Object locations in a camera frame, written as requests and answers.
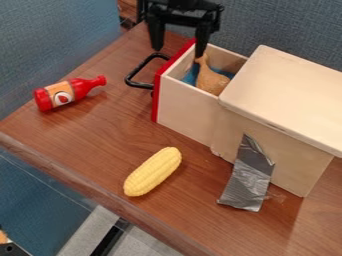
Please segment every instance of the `blue object inside box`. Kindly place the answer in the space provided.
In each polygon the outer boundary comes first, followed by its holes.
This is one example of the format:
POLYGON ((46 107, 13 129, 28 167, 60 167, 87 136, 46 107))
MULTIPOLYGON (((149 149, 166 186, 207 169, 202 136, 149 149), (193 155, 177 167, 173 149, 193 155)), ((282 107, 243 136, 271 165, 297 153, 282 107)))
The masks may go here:
MULTIPOLYGON (((233 77, 235 76, 235 74, 227 72, 227 71, 223 71, 217 68, 212 68, 210 67, 210 69, 216 73, 219 73, 221 75, 224 75, 230 79, 233 79, 233 77)), ((197 80, 197 76, 200 70, 200 66, 197 63, 194 63, 192 65, 192 67, 189 69, 189 71, 185 74, 184 78, 181 80, 184 83, 187 83, 189 85, 192 86, 196 86, 196 80, 197 80)))

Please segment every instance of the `wooden box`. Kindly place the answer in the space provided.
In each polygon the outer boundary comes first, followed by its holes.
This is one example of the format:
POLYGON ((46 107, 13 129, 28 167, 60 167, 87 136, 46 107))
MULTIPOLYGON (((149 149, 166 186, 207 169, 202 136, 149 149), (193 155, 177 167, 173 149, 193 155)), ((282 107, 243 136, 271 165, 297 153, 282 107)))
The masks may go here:
POLYGON ((307 196, 334 156, 342 157, 342 73, 259 46, 247 58, 209 45, 209 65, 237 73, 213 96, 181 82, 188 45, 157 74, 154 121, 234 163, 243 133, 275 162, 271 182, 307 196))
MULTIPOLYGON (((208 44, 206 53, 211 67, 231 73, 237 73, 247 60, 244 56, 211 44, 208 44)), ((194 56, 194 41, 190 41, 157 72, 152 120, 210 146, 221 106, 217 96, 181 81, 194 56)))

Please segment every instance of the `toy chicken leg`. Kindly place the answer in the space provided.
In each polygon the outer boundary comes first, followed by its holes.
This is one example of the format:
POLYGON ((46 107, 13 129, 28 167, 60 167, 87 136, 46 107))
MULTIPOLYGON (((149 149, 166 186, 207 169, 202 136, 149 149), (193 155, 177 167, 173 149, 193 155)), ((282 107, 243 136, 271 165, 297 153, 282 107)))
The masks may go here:
POLYGON ((230 79, 224 75, 215 73, 209 68, 207 64, 208 55, 205 53, 202 57, 196 58, 195 62, 200 65, 196 87, 218 96, 224 90, 224 88, 226 88, 227 84, 230 82, 230 79))

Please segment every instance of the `box lid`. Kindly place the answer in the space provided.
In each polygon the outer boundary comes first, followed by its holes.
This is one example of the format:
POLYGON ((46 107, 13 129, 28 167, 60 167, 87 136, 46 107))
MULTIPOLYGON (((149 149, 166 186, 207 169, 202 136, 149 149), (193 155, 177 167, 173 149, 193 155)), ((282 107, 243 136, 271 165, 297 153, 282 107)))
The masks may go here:
POLYGON ((342 157, 342 73, 260 45, 219 96, 222 106, 342 157))

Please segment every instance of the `blue cubicle wall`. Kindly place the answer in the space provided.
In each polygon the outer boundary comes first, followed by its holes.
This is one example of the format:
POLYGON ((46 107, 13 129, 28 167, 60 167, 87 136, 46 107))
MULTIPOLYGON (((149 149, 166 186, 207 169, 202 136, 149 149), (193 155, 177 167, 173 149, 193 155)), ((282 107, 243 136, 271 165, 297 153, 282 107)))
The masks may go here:
POLYGON ((119 35, 115 0, 0 1, 0 120, 119 35))
MULTIPOLYGON (((265 44, 342 71, 341 0, 217 0, 225 6, 211 42, 249 56, 265 44)), ((194 36, 193 29, 172 30, 194 36)))

